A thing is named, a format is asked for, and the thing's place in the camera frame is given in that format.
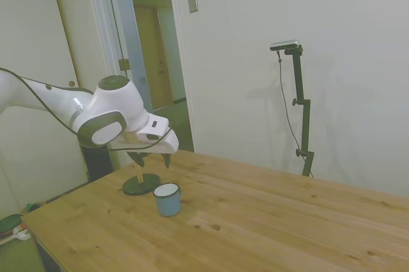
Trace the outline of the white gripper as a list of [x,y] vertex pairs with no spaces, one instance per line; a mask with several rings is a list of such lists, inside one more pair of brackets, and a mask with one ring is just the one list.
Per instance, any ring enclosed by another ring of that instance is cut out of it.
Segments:
[[123,132],[110,142],[113,151],[128,151],[129,157],[144,167],[147,153],[162,153],[166,168],[170,168],[171,154],[175,154],[179,141],[165,117],[149,115],[146,125],[136,132]]

